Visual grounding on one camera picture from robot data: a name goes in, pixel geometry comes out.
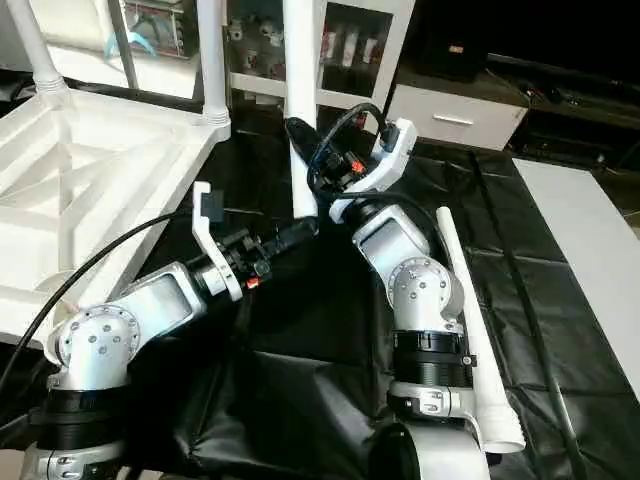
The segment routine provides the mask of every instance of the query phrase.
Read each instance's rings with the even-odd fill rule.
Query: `white cabinet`
[[[315,0],[318,103],[347,109],[384,107],[415,0]],[[282,0],[229,0],[231,87],[284,98]]]
[[[389,118],[411,120],[421,137],[502,150],[525,107],[397,85]]]

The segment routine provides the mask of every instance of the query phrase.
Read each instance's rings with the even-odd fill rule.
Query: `black plastic sheet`
[[[200,172],[225,191],[225,206],[253,212],[228,213],[214,233],[288,222],[288,146],[282,129],[269,129],[235,132]],[[527,439],[492,478],[640,478],[638,402],[571,269],[510,158],[473,153],[420,144],[396,188],[431,209],[449,205],[468,256]],[[172,222],[143,270],[198,253],[188,223]],[[274,268],[254,294],[212,305],[132,364],[129,463],[211,477],[367,477],[375,432],[392,419],[392,313],[382,288],[348,232],[329,223]],[[4,361],[10,348],[0,346]],[[38,359],[23,358],[13,391],[29,388],[7,419],[42,398]]]

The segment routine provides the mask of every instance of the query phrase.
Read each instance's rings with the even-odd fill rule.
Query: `white table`
[[[640,241],[589,172],[514,163],[640,399]]]

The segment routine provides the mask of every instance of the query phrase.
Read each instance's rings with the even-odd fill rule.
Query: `black connector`
[[[387,153],[393,152],[393,149],[396,148],[396,143],[398,143],[399,137],[400,129],[393,123],[387,123],[380,132],[380,144],[382,145],[382,149]]]

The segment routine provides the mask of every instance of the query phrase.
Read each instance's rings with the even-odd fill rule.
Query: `white tube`
[[[204,89],[202,116],[213,125],[227,127],[230,135],[231,120],[225,92],[221,0],[198,0],[198,32]]]
[[[476,399],[475,416],[483,448],[492,453],[519,452],[525,446],[522,428],[504,392],[451,211],[447,207],[441,207],[437,211],[437,217],[451,255],[453,271],[464,289],[464,317],[469,350],[478,361],[478,366],[473,368],[473,391]]]
[[[66,92],[67,86],[53,66],[53,60],[51,60],[47,44],[38,27],[29,0],[7,0],[7,5],[33,67],[33,81],[38,92]]]
[[[284,46],[287,69],[287,117],[316,127],[316,26],[313,0],[284,0]],[[290,147],[293,216],[316,216],[318,206],[307,186],[307,167]]]

